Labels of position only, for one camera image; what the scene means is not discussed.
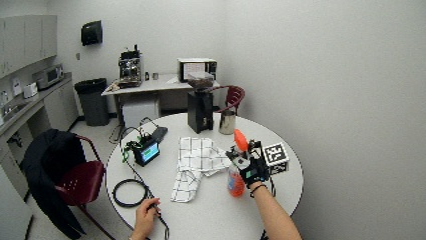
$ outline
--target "coffee grinder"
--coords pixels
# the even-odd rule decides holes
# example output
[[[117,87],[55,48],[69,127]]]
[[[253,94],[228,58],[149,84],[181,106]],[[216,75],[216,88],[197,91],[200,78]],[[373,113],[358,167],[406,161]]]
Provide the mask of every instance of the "coffee grinder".
[[[198,134],[213,130],[213,93],[206,89],[213,86],[214,76],[205,72],[189,73],[188,84],[194,88],[188,92],[188,125]]]
[[[134,51],[121,53],[120,66],[120,88],[138,87],[142,83],[144,59],[134,45]]]

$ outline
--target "person's hand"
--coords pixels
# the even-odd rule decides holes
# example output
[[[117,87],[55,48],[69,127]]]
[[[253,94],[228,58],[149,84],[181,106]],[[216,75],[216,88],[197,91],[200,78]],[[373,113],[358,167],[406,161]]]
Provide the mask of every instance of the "person's hand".
[[[160,214],[160,198],[145,199],[136,210],[134,230],[132,240],[145,240],[154,228],[154,216]]]

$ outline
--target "round white table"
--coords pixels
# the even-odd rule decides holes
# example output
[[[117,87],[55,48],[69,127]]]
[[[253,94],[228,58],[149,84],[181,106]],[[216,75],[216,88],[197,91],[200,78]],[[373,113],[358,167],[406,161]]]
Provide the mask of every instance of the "round white table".
[[[198,186],[196,198],[188,203],[170,201],[172,189],[176,178],[176,166],[178,157],[178,142],[181,137],[210,138],[214,145],[225,151],[234,146],[234,135],[224,135],[218,132],[220,114],[214,113],[214,128],[197,134],[188,125],[186,113],[174,114],[153,121],[157,125],[169,129],[160,143],[160,156],[145,166],[134,164],[133,154],[129,154],[129,163],[134,167],[145,184],[156,197],[160,198],[162,218],[170,228],[170,238],[180,239],[253,239],[261,237],[264,226],[257,211],[254,199],[249,196],[249,190],[244,196],[234,198],[226,188],[228,174],[224,170],[210,177],[204,177]],[[148,122],[142,125],[145,132],[152,133],[156,126]],[[289,170],[273,175],[277,189],[277,201],[292,215],[302,195],[304,175],[298,158],[284,139],[258,123],[237,117],[236,128],[245,134],[248,140],[254,139],[268,146],[282,142],[290,158]],[[136,130],[130,131],[122,139],[134,141],[138,136]],[[120,207],[112,191],[114,186],[125,179],[134,178],[129,166],[122,163],[120,144],[110,154],[106,166],[106,191],[113,207],[125,221],[133,227],[136,207]],[[140,185],[129,183],[117,190],[117,197],[122,202],[137,202],[144,195]],[[150,239],[164,239],[165,227],[156,221]]]

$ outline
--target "small table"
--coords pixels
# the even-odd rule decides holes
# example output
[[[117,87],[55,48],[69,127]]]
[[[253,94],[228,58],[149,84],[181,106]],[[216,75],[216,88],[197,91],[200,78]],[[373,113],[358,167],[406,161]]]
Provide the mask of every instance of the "small table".
[[[134,166],[145,184],[156,197],[160,197],[160,208],[164,220],[170,228],[170,239],[253,239],[261,237],[264,226],[256,207],[254,199],[249,197],[249,191],[242,197],[234,198],[228,193],[226,171],[204,177],[198,187],[196,198],[188,203],[170,201],[172,189],[176,178],[176,166],[178,156],[178,141],[181,137],[210,138],[214,145],[225,151],[234,146],[234,135],[224,135],[218,132],[220,114],[214,113],[214,128],[197,134],[188,126],[188,114],[174,114],[154,120],[160,126],[168,127],[169,132],[160,143],[160,156],[145,166],[134,165],[130,153],[129,163]],[[142,129],[152,133],[156,126],[145,123]],[[290,158],[289,171],[273,175],[277,189],[277,201],[289,214],[293,213],[302,194],[304,175],[298,158],[284,139],[258,123],[237,117],[236,128],[245,134],[246,139],[262,141],[268,146],[282,142]],[[138,132],[133,130],[122,140],[136,140]],[[133,178],[130,168],[122,163],[120,145],[117,145],[106,166],[106,192],[113,207],[124,222],[133,227],[136,207],[120,207],[112,196],[117,183]],[[140,186],[125,186],[117,191],[118,199],[136,202],[141,199],[144,190]],[[156,221],[154,231],[150,239],[164,239],[164,226]]]
[[[217,81],[214,81],[213,87],[220,86]],[[113,95],[114,96],[114,105],[117,111],[118,122],[124,125],[124,117],[121,111],[122,99],[120,99],[120,95],[124,94],[136,94],[136,93],[148,93],[156,91],[166,91],[166,90],[192,90],[192,86],[188,83],[181,83],[177,79],[177,74],[160,74],[157,80],[142,81],[142,84],[138,87],[124,88],[117,91],[105,91],[102,92],[102,96]]]

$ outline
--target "white wall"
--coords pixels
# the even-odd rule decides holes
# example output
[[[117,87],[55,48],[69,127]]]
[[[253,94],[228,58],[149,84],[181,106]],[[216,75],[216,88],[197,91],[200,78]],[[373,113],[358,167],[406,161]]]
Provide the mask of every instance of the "white wall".
[[[47,14],[48,0],[0,0],[0,17]]]
[[[65,71],[72,71],[75,83],[101,77],[112,83],[120,77],[120,54],[126,47],[133,50],[134,44],[149,73],[176,73],[178,57],[208,57],[221,62],[224,9],[224,1],[206,0],[51,1],[49,14],[59,16],[56,60],[64,63]],[[97,20],[102,21],[104,42],[84,47],[81,27]],[[112,98],[109,109],[114,111]]]
[[[300,157],[305,239],[425,239],[425,1],[228,4],[238,113]]]

